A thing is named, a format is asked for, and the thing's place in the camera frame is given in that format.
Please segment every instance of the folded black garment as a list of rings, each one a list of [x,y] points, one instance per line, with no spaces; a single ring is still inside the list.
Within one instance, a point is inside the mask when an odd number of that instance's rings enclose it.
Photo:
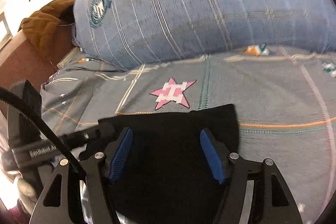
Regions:
[[[157,113],[104,119],[117,133],[133,130],[133,144],[123,173],[106,187],[116,211],[139,223],[207,223],[219,208],[225,184],[219,185],[200,145],[209,128],[230,152],[238,152],[239,128],[232,104],[189,113]],[[84,160],[105,143],[87,146]]]

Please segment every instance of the silver bolt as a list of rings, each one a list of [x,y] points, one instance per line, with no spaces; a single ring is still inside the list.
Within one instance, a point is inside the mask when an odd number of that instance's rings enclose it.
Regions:
[[[104,157],[104,153],[103,152],[97,152],[97,153],[95,153],[94,157],[96,159],[101,159],[102,157]]]
[[[231,153],[230,158],[233,159],[233,160],[236,160],[236,159],[239,158],[239,155],[237,153]]]
[[[69,162],[69,161],[68,161],[67,159],[62,159],[62,160],[59,162],[59,164],[62,165],[62,166],[64,166],[64,165],[67,165],[68,162]]]
[[[271,160],[271,159],[266,159],[265,160],[265,163],[267,164],[267,165],[269,165],[269,166],[272,166],[273,165],[273,160]]]

